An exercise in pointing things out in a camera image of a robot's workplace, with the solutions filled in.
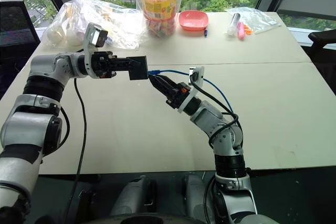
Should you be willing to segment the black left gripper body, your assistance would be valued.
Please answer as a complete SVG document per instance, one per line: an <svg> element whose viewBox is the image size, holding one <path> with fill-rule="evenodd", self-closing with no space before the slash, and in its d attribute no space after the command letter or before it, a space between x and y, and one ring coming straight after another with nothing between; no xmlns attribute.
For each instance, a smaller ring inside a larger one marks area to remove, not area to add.
<svg viewBox="0 0 336 224"><path fill-rule="evenodd" d="M116 76L112 70L112 59L116 58L111 51L96 51L92 55L92 69L100 79L109 79Z"/></svg>

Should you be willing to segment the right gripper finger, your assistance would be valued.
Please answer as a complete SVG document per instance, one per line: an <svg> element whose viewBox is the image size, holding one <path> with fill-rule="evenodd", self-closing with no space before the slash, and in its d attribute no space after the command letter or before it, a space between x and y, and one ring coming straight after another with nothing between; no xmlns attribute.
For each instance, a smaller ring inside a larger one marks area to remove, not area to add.
<svg viewBox="0 0 336 224"><path fill-rule="evenodd" d="M163 91L171 91L176 89L176 83L174 81L172 81L169 77L164 76L164 75L156 75L155 79L157 81L157 86L158 89Z"/></svg>
<svg viewBox="0 0 336 224"><path fill-rule="evenodd" d="M168 100L171 99L171 79L163 75L149 75L150 83L160 91Z"/></svg>

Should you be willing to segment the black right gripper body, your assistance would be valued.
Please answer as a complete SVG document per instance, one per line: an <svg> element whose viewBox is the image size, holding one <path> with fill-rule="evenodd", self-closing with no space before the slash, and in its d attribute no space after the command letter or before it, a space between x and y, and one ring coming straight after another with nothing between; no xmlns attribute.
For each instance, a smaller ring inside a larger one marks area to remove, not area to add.
<svg viewBox="0 0 336 224"><path fill-rule="evenodd" d="M178 109L190 93L190 86L184 82L176 83L169 89L166 103L173 109Z"/></svg>

